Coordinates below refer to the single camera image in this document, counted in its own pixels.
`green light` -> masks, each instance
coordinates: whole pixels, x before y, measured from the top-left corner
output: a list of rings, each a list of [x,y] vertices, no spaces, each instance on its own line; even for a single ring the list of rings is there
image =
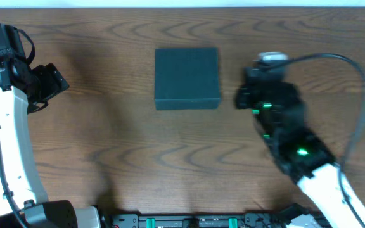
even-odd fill
[[[305,149],[302,149],[302,148],[298,149],[297,153],[301,156],[305,156],[305,155],[309,154],[308,151],[306,151]]]
[[[271,108],[272,104],[271,103],[264,103],[263,104],[263,108]]]

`tabletop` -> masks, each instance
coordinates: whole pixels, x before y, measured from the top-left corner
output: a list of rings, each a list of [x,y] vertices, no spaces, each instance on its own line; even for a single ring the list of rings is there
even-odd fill
[[[243,68],[266,51],[338,53],[365,68],[365,8],[0,9],[0,23],[32,38],[31,67],[54,63],[70,84],[29,115],[49,199],[110,213],[313,208],[273,164],[251,112],[235,109]],[[218,109],[156,111],[154,50],[197,47],[218,49]],[[314,60],[291,66],[287,81],[340,156],[361,105],[358,74]],[[346,174],[365,204],[365,132]]]

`wood grain surface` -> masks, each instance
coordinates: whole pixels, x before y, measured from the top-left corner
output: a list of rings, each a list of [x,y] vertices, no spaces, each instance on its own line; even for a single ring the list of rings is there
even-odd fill
[[[273,164],[250,112],[234,108],[243,67],[263,51],[338,53],[365,67],[365,8],[0,9],[0,23],[33,39],[33,67],[52,62],[70,84],[29,115],[50,200],[110,212],[313,207]],[[156,111],[154,50],[194,47],[219,49],[220,107]],[[291,66],[288,81],[309,105],[313,129],[340,155],[359,111],[358,75],[317,60]],[[365,133],[347,175],[365,204]]]

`white background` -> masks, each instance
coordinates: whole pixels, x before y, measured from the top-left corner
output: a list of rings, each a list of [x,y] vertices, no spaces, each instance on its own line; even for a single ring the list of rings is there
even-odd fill
[[[0,0],[0,8],[365,6],[365,0]]]

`black box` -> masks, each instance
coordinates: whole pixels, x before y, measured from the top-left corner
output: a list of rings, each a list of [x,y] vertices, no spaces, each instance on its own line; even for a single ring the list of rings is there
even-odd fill
[[[215,109],[220,101],[216,48],[155,50],[157,110]]]

